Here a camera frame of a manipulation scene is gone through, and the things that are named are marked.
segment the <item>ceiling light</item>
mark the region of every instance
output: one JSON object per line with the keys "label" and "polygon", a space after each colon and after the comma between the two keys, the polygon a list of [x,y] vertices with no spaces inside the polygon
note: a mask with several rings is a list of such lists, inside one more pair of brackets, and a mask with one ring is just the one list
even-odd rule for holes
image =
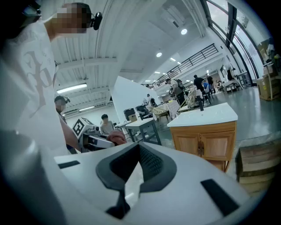
{"label": "ceiling light", "polygon": [[181,34],[182,34],[182,35],[184,35],[184,34],[186,34],[186,33],[187,33],[187,30],[186,30],[186,29],[181,30]]}
{"label": "ceiling light", "polygon": [[83,88],[83,87],[87,87],[87,84],[83,83],[83,84],[75,85],[75,86],[72,86],[72,87],[67,87],[67,88],[58,90],[57,93],[60,94],[60,93],[63,93],[63,92],[72,91],[72,90],[75,90],[75,89],[78,89],[78,88]]}
{"label": "ceiling light", "polygon": [[88,107],[88,108],[84,108],[84,109],[80,109],[79,111],[84,111],[84,110],[86,110],[86,109],[91,109],[91,108],[93,108],[94,106],[91,106],[91,107]]}

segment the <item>floor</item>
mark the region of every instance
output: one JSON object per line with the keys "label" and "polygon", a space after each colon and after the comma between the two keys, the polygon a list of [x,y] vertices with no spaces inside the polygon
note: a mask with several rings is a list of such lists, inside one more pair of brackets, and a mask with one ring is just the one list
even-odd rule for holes
{"label": "floor", "polygon": [[[227,174],[236,179],[235,157],[239,147],[257,145],[281,138],[281,99],[268,102],[259,98],[256,87],[248,87],[232,93],[217,93],[211,99],[212,105],[227,102],[238,115],[237,134],[233,157]],[[161,144],[174,149],[172,135],[167,127],[166,117],[157,124]],[[133,206],[138,199],[139,185],[143,182],[142,169],[138,163],[126,183],[126,201]]]}

